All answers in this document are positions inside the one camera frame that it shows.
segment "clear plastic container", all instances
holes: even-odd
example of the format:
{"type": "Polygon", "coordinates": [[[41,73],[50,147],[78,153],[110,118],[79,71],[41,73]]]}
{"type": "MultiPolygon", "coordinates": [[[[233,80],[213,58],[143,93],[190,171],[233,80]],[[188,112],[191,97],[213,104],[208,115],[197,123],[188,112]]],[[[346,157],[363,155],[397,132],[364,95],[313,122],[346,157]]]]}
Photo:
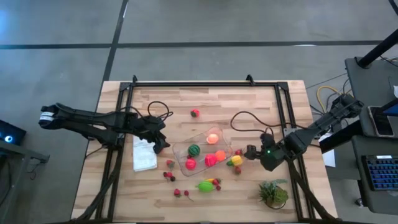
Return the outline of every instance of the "clear plastic container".
{"type": "Polygon", "coordinates": [[[232,149],[229,145],[227,145],[226,141],[223,137],[223,130],[218,127],[212,127],[208,131],[201,133],[195,137],[185,140],[184,142],[179,142],[174,144],[173,152],[175,157],[177,158],[178,163],[181,167],[181,172],[183,175],[191,176],[193,174],[197,174],[205,169],[217,166],[219,163],[227,160],[232,156],[232,149]],[[215,144],[208,144],[207,137],[210,134],[216,134],[218,136],[218,141],[215,144]],[[199,155],[193,157],[192,159],[196,160],[197,164],[195,169],[188,170],[185,167],[185,163],[187,161],[188,156],[188,148],[192,145],[196,144],[200,147],[199,155]],[[217,151],[224,151],[226,156],[222,161],[217,161],[217,163],[213,166],[206,166],[205,164],[205,156],[207,154],[215,154],[217,151]]]}

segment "wooden table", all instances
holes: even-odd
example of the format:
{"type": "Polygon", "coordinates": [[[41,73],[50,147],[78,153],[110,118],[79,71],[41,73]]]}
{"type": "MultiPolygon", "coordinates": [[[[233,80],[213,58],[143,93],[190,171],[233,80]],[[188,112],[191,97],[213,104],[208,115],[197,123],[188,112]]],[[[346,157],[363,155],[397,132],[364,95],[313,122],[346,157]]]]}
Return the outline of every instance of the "wooden table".
{"type": "MultiPolygon", "coordinates": [[[[304,82],[288,81],[290,97],[297,124],[308,126],[312,113],[308,104],[304,82]]],[[[98,103],[98,112],[114,111],[120,82],[105,82],[98,103]]],[[[217,125],[223,129],[224,138],[236,149],[247,144],[261,145],[259,133],[237,132],[231,129],[229,121],[238,111],[254,113],[269,124],[279,124],[275,102],[275,91],[271,87],[144,87],[134,88],[132,105],[142,114],[147,114],[147,105],[154,100],[166,103],[174,115],[167,118],[162,132],[171,145],[203,133],[217,125]],[[199,118],[192,118],[190,110],[200,110],[199,118]]],[[[152,114],[162,114],[162,105],[151,106],[152,114]]],[[[264,129],[247,114],[239,115],[235,126],[241,129],[264,129]]],[[[282,137],[281,128],[273,128],[275,140],[282,137]]],[[[91,142],[87,153],[99,148],[98,142],[91,142]]],[[[72,218],[78,217],[91,203],[100,189],[106,150],[92,154],[84,163],[78,187],[72,218]]],[[[303,155],[310,182],[310,188],[320,203],[333,216],[337,216],[330,190],[330,184],[323,163],[321,151],[308,147],[303,155]]],[[[225,163],[218,164],[199,174],[185,177],[178,164],[174,168],[175,182],[167,182],[163,172],[168,171],[166,160],[173,159],[172,147],[165,148],[157,156],[157,169],[142,172],[132,170],[132,136],[127,135],[121,175],[116,199],[114,222],[294,222],[295,213],[292,188],[287,163],[273,172],[266,171],[259,161],[245,160],[242,174],[234,175],[225,163]],[[221,191],[201,193],[195,186],[202,180],[219,177],[221,191]],[[286,179],[281,187],[289,193],[289,200],[281,210],[272,210],[259,201],[259,184],[264,180],[286,179]],[[189,190],[190,197],[176,198],[174,189],[189,190]]],[[[300,198],[304,214],[307,214],[303,193],[300,198]]]]}

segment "concrete floor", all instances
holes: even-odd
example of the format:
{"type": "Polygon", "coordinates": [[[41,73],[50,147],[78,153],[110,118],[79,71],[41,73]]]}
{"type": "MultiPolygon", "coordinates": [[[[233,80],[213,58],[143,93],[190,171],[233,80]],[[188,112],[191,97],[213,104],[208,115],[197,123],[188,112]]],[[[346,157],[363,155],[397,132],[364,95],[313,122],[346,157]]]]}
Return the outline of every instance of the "concrete floor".
{"type": "MultiPolygon", "coordinates": [[[[5,0],[1,44],[111,43],[122,0],[5,0]]],[[[126,42],[382,40],[397,27],[388,1],[130,0],[120,36],[126,42]]],[[[312,86],[345,73],[344,59],[374,46],[118,49],[110,80],[304,80],[312,86]]],[[[397,55],[394,47],[384,56],[397,55]]],[[[24,145],[51,155],[34,181],[26,176],[15,223],[70,218],[87,141],[37,124],[42,105],[95,110],[109,49],[0,50],[0,119],[27,130],[24,145]]],[[[326,82],[340,89],[345,75],[326,82]]],[[[316,90],[308,89],[320,108],[316,90]]],[[[326,100],[330,93],[322,92],[326,100]]],[[[339,217],[395,223],[357,208],[356,184],[331,179],[339,217]]]]}

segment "blue keyboard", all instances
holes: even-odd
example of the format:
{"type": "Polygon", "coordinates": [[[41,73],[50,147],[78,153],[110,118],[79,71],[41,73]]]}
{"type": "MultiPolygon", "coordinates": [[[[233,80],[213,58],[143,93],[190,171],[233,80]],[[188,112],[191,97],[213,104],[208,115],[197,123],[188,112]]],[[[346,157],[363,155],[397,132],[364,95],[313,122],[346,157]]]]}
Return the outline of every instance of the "blue keyboard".
{"type": "Polygon", "coordinates": [[[363,156],[372,190],[398,190],[398,156],[363,156]]]}

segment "yellow pepper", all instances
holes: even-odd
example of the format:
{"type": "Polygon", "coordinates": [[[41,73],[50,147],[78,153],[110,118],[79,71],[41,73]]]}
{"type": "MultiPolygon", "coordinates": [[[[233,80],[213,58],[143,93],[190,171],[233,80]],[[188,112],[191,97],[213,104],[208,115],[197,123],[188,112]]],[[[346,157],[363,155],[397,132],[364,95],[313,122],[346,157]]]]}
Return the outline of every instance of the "yellow pepper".
{"type": "Polygon", "coordinates": [[[232,163],[234,166],[240,166],[243,163],[242,157],[241,156],[233,156],[231,158],[232,163]]]}

